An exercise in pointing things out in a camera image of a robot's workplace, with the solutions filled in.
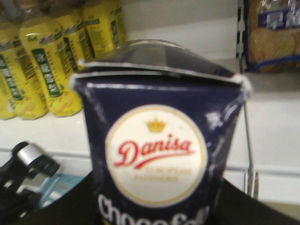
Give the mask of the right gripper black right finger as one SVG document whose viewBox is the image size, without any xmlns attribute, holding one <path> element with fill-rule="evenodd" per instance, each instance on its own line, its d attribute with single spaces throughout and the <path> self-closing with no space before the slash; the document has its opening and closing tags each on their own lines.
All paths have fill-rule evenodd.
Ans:
<svg viewBox="0 0 300 225">
<path fill-rule="evenodd" d="M 209 225 L 298 225 L 300 222 L 251 198 L 232 183 L 223 180 Z"/>
</svg>

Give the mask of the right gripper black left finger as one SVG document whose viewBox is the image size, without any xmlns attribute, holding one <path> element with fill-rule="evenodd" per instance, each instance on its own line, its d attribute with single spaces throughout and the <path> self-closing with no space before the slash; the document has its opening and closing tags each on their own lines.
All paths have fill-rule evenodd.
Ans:
<svg viewBox="0 0 300 225">
<path fill-rule="evenodd" d="M 95 225 L 98 223 L 92 173 L 52 204 L 21 219 L 22 225 Z"/>
</svg>

